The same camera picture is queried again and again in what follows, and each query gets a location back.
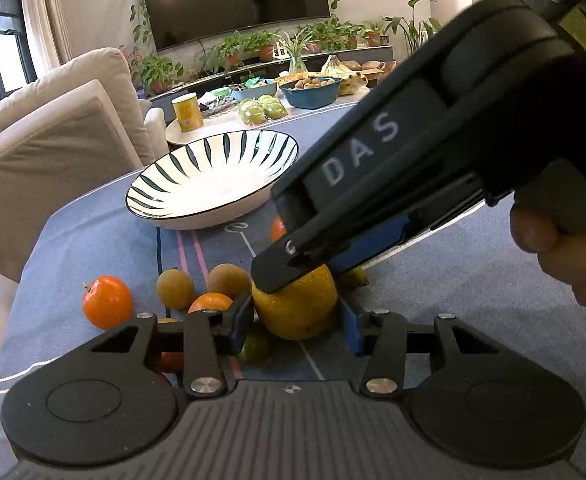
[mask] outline curtain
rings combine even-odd
[[[22,0],[33,65],[42,77],[73,59],[61,0]]]

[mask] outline terracotta pot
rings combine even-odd
[[[273,46],[267,45],[263,48],[260,48],[260,61],[262,63],[268,63],[269,61],[273,61]]]
[[[151,82],[151,92],[155,95],[163,94],[169,89],[169,85],[166,83],[160,83],[159,81]]]
[[[232,56],[226,56],[226,66],[228,68],[233,68],[239,62],[239,58],[237,54],[233,54]]]
[[[379,32],[371,32],[368,35],[368,46],[379,46],[380,45],[380,33]]]

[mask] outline striped bowl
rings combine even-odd
[[[298,152],[293,137],[271,130],[195,140],[148,166],[128,189],[126,207],[166,229],[230,222],[268,200]]]

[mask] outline white sofa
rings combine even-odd
[[[140,101],[119,50],[84,54],[0,102],[0,343],[46,220],[168,152],[164,112]]]

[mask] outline human hand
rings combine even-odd
[[[586,307],[586,233],[560,234],[548,216],[517,205],[510,211],[510,232],[522,250],[537,254],[545,273],[571,285]]]

